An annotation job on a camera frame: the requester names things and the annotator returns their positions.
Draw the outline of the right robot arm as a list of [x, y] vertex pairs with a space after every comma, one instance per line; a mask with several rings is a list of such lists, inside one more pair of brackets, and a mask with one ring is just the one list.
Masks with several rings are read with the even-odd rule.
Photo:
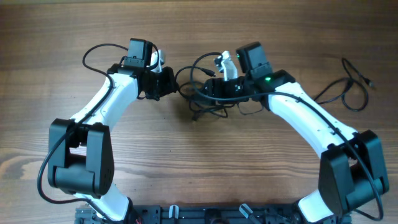
[[341, 218], [372, 200], [380, 205], [389, 180], [378, 136], [338, 121], [291, 74], [273, 70], [259, 42], [240, 47], [236, 56], [238, 61], [233, 62], [229, 52], [214, 53], [223, 77], [206, 81], [198, 94], [213, 104], [259, 102], [311, 145], [320, 159], [320, 171], [317, 189], [296, 204], [302, 221]]

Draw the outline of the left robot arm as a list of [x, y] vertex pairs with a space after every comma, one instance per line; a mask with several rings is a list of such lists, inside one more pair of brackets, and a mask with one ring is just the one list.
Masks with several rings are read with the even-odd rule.
[[103, 72], [103, 86], [83, 109], [50, 125], [49, 152], [37, 178], [37, 190], [44, 200], [62, 204], [44, 194], [42, 178], [47, 174], [51, 187], [72, 195], [64, 203], [85, 202], [100, 223], [143, 223], [132, 200], [113, 182], [111, 131], [141, 93], [158, 101], [177, 91], [174, 72], [163, 67], [155, 44], [131, 38], [126, 52]]

